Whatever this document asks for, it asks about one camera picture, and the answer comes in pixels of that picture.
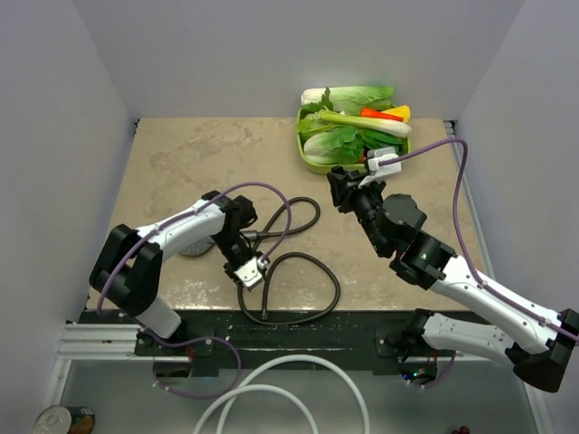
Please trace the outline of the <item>grey shower head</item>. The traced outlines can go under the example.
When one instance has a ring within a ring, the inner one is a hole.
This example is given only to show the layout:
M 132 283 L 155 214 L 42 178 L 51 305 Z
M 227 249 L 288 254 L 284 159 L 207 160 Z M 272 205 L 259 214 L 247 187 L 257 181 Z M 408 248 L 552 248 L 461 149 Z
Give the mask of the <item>grey shower head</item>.
M 187 258 L 199 258 L 207 254 L 213 247 L 214 241 L 211 238 L 204 238 L 187 245 L 179 251 L 179 254 Z

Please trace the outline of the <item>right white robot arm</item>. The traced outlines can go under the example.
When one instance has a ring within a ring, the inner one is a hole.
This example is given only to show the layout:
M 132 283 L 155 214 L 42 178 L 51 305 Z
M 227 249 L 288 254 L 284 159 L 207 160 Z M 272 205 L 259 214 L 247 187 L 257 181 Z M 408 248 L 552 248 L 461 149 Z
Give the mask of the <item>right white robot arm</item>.
M 511 367 L 523 382 L 558 392 L 578 337 L 578 314 L 541 307 L 472 269 L 455 249 L 422 230 L 426 215 L 408 194 L 382 196 L 385 184 L 341 166 L 327 174 L 332 202 L 353 213 L 376 255 L 404 282 L 452 299 L 481 317 L 462 321 L 417 309 L 386 339 L 402 358 L 433 350 L 472 354 Z

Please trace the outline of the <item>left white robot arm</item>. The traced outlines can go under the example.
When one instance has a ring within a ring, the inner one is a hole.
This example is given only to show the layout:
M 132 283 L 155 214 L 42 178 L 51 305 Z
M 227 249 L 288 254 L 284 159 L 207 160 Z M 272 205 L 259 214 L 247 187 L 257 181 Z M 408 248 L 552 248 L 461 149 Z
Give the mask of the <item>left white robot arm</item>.
M 257 220 L 252 201 L 213 191 L 182 212 L 137 229 L 113 228 L 90 273 L 90 286 L 156 335 L 166 354 L 187 344 L 184 320 L 158 295 L 161 269 L 175 254 L 198 241 L 213 241 L 225 258 L 225 273 L 237 285 L 255 288 L 263 279 L 259 252 L 242 230 Z

